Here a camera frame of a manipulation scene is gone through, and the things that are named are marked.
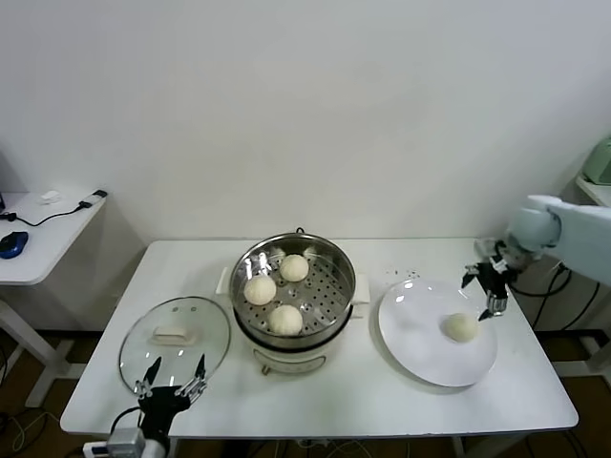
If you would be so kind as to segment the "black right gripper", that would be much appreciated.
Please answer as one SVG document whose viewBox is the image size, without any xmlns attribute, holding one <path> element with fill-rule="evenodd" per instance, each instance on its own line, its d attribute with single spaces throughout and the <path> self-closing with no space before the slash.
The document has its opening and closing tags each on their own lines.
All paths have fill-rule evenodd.
<svg viewBox="0 0 611 458">
<path fill-rule="evenodd" d="M 518 270 L 503 257 L 490 257 L 465 267 L 461 285 L 468 286 L 473 280 L 479 280 L 487 293 L 486 308 L 479 315 L 480 320 L 504 314 L 508 301 L 506 286 L 515 281 L 517 276 Z"/>
</svg>

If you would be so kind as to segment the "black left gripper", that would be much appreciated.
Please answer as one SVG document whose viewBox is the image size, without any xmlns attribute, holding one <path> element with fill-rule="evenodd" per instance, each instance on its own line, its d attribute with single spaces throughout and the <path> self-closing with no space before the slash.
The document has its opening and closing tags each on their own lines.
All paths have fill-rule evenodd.
<svg viewBox="0 0 611 458">
<path fill-rule="evenodd" d="M 170 429 L 174 418 L 191 406 L 186 396 L 200 396 L 206 388 L 205 355 L 202 354 L 192 379 L 180 388 L 154 387 L 153 383 L 161 366 L 161 357 L 147 368 L 141 380 L 135 383 L 134 392 L 143 412 L 143 429 Z"/>
</svg>

